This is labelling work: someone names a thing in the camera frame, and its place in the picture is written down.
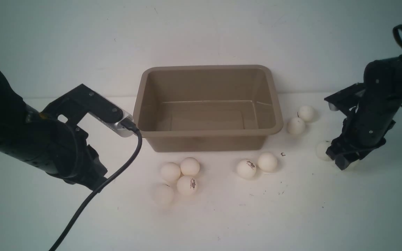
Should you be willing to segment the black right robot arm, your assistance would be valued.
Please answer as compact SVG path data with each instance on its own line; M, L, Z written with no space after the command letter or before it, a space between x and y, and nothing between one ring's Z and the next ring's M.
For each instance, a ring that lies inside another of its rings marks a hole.
M394 40L402 49L402 24L393 27ZM345 115L341 134L331 141L326 154L345 170L386 144L397 111L402 108L402 54L375 60L364 69L363 82L325 98L330 110Z

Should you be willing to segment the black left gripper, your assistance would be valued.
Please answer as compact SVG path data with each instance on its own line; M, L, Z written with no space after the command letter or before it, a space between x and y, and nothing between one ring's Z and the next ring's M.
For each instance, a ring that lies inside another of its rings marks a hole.
M41 119L48 132L48 144L40 158L40 169L67 184L79 184L95 191L107 181L107 169L86 139L88 134L57 119Z

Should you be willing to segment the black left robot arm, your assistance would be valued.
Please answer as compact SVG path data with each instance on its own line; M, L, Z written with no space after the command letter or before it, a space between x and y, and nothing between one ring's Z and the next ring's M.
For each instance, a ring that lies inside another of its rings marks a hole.
M61 97L39 112L16 94L0 71L0 152L68 184L95 190L107 169L88 134L78 128L86 111Z

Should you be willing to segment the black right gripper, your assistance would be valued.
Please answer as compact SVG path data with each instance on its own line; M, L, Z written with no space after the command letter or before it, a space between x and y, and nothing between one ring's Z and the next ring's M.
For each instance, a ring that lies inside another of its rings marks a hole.
M385 135L395 121L396 105L354 107L343 121L341 134L326 149L340 170L353 168L359 157L366 157L386 143Z

